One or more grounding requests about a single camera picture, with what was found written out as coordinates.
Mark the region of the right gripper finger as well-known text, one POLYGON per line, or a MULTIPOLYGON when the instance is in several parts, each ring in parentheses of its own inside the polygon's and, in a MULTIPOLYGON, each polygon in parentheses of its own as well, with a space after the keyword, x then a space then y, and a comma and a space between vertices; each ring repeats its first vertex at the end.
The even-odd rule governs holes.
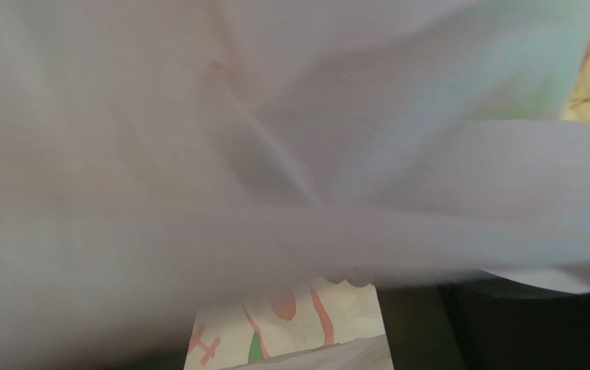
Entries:
POLYGON ((397 369, 590 369, 590 293, 494 278, 377 297, 397 369))

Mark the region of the pink plastic bag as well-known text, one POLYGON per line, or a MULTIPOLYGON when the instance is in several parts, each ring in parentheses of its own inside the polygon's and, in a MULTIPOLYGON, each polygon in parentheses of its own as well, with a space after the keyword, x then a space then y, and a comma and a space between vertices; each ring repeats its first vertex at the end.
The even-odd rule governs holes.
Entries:
POLYGON ((590 1, 0 1, 0 369, 319 276, 590 285, 590 1))

